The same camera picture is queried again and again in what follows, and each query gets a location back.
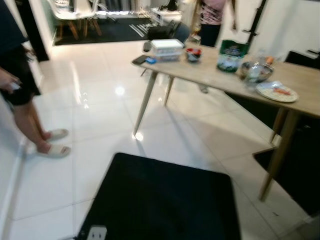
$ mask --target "pink top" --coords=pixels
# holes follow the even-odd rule
[[[226,0],[202,0],[201,24],[220,25]]]

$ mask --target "bowl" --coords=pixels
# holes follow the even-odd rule
[[[199,61],[202,51],[199,48],[188,48],[185,53],[189,62],[196,63]]]
[[[246,61],[240,67],[241,78],[245,79],[251,67],[253,66],[253,62]],[[262,83],[267,80],[274,72],[274,68],[269,64],[262,65],[262,71],[259,74],[257,79],[257,83]]]

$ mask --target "woman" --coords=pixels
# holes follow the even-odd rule
[[[201,45],[208,47],[214,47],[216,45],[227,1],[230,1],[232,5],[232,30],[236,31],[236,0],[197,0],[197,7],[193,13],[192,29],[195,29],[197,20],[200,17],[201,30],[198,34],[201,37]],[[208,93],[208,87],[206,85],[199,84],[199,88],[204,94]]]

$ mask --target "blue object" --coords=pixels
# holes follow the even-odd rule
[[[152,58],[152,57],[147,57],[145,61],[148,64],[155,64],[157,62],[157,60],[155,58]]]

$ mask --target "green bag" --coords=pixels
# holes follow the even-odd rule
[[[247,53],[248,45],[232,40],[223,40],[219,52],[218,69],[235,73]]]

